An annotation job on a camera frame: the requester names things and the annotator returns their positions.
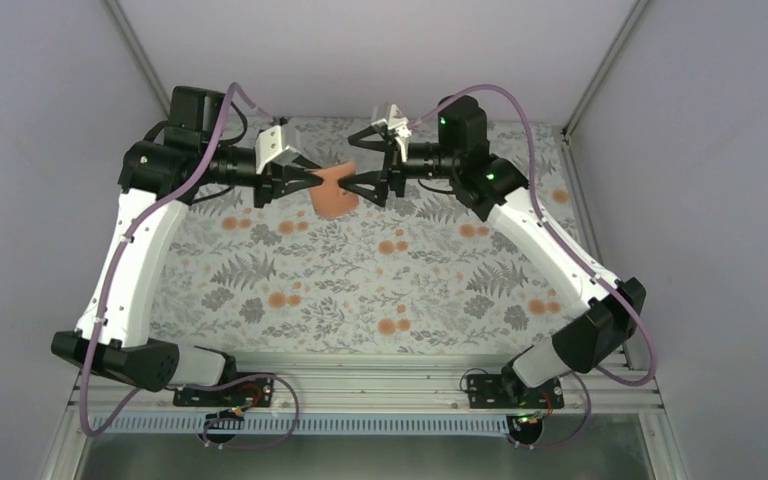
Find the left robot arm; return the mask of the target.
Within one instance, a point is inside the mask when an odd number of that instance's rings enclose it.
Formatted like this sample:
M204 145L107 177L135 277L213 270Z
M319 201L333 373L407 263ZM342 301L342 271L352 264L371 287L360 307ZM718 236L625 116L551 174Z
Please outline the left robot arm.
M223 139L240 97L259 115L238 84L228 91L178 86L169 114L124 155L118 178L116 226L102 273L76 326L54 334L50 350L85 372L157 392L198 385L215 405L238 391L229 355L151 338L150 312L175 232L205 184L249 188L255 207L322 180L285 119L272 119L252 147Z

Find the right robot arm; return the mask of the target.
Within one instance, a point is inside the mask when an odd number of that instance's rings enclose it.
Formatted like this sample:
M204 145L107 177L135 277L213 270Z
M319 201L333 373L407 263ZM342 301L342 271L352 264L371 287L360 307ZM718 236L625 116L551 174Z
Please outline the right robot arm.
M436 142L415 144L415 125L400 108L375 110L371 123L348 142L382 153L382 166L344 177L339 185L382 206L389 193L403 196L410 179L447 180L455 198L511 241L566 301L572 321L502 369L504 399L525 407L546 382L590 372L633 336L646 291L637 279L621 280L588 254L541 204L534 177L491 152L487 115L475 98L446 97L432 116Z

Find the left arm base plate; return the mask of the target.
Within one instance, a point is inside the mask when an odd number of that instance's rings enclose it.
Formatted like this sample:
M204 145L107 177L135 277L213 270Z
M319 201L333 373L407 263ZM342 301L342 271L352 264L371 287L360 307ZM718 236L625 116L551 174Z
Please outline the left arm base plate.
M266 408L271 406L274 387L272 378L256 378L220 391L184 388L174 392L172 403L184 408Z

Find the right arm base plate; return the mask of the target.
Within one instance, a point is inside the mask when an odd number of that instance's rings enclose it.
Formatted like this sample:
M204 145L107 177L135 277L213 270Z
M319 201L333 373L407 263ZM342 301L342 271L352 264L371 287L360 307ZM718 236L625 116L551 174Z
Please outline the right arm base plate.
M473 373L465 377L464 389L472 409L560 409L565 406L557 378L539 387L527 387L518 379L501 374Z

